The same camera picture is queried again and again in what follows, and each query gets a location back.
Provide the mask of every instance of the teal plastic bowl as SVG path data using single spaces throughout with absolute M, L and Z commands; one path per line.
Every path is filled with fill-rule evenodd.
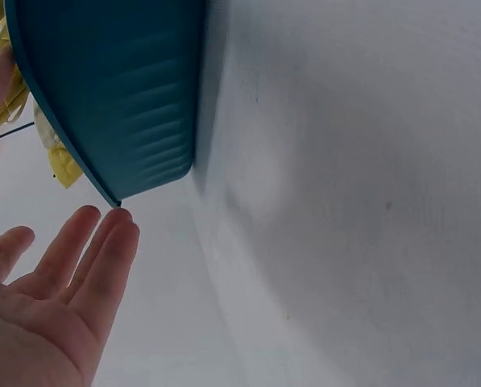
M 193 162 L 202 0 L 6 0 L 23 78 L 112 206 Z

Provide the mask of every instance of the black wire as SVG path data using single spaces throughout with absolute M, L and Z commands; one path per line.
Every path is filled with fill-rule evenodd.
M 26 129 L 28 127 L 33 126 L 34 123 L 26 123 L 25 125 L 22 125 L 21 127 L 17 127 L 16 129 L 13 129 L 12 131 L 8 131 L 4 133 L 3 135 L 0 135 L 0 139 L 3 139 L 4 137 L 7 137 L 8 135 L 12 135 L 13 133 L 16 133 L 17 131 L 22 131 L 23 129 Z

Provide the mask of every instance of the palm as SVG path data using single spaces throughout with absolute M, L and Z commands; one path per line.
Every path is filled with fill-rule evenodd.
M 34 235 L 17 227 L 0 237 L 0 386 L 91 384 L 139 235 L 129 213 L 111 211 L 73 275 L 98 218 L 93 207 L 78 210 L 36 270 L 9 285 Z

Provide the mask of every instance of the hand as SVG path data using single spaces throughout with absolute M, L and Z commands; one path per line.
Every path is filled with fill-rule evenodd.
M 9 285 L 2 281 L 34 233 L 16 227 L 0 237 L 0 387 L 91 385 L 139 238 L 131 215 L 112 210 L 76 269 L 99 218 L 80 208 L 35 271 Z

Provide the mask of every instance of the white wall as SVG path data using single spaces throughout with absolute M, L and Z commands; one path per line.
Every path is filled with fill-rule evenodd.
M 216 0 L 197 167 L 252 386 L 481 386 L 481 0 Z
M 31 119 L 31 110 L 20 123 Z M 36 241 L 11 274 L 34 269 L 79 206 L 109 206 L 81 178 L 65 190 L 32 127 L 0 141 L 0 233 L 27 224 Z M 125 201 L 142 231 L 95 386 L 240 386 L 243 374 L 209 281 L 181 182 Z

